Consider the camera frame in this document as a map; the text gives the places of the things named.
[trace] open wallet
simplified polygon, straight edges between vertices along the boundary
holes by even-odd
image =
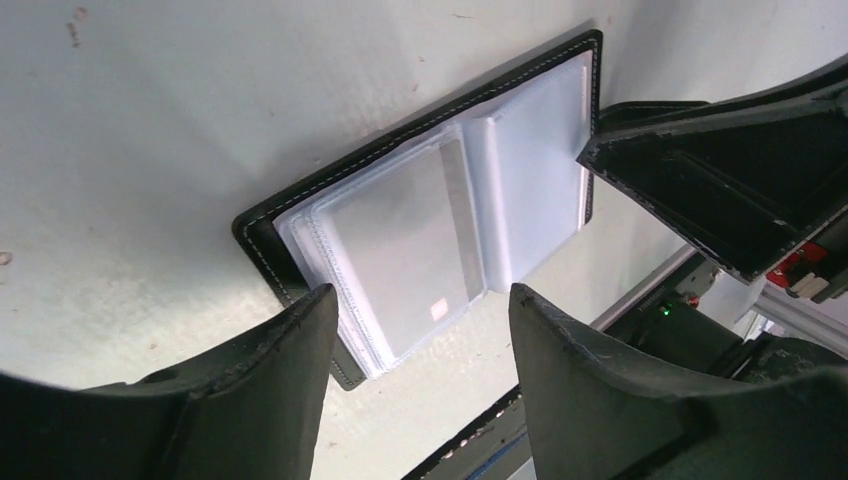
[[[591,219],[593,179],[575,160],[595,129],[601,40],[519,59],[236,218],[284,307],[336,287],[344,389],[507,292]]]

